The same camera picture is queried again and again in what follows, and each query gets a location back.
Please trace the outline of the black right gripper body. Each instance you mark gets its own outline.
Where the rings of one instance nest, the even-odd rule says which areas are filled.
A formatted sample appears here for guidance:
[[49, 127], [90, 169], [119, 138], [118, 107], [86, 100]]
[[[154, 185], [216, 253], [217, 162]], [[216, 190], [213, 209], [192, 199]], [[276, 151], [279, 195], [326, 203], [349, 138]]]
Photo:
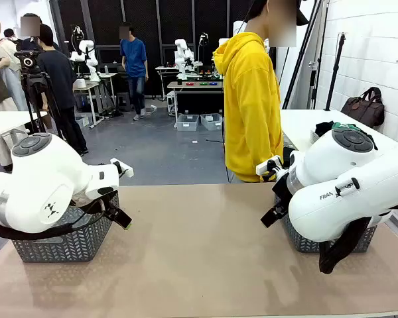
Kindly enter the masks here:
[[280, 178], [277, 178], [272, 190], [275, 194], [275, 208], [278, 212], [287, 212], [291, 200], [291, 192], [287, 186], [289, 173], [286, 172]]

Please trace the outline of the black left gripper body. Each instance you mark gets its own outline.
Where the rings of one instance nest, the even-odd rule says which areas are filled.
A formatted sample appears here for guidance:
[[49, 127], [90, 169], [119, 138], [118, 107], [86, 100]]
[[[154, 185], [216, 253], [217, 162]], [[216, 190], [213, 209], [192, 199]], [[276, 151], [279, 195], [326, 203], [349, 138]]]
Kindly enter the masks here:
[[119, 213], [119, 196], [113, 191], [101, 197], [105, 206], [105, 215], [117, 215]]

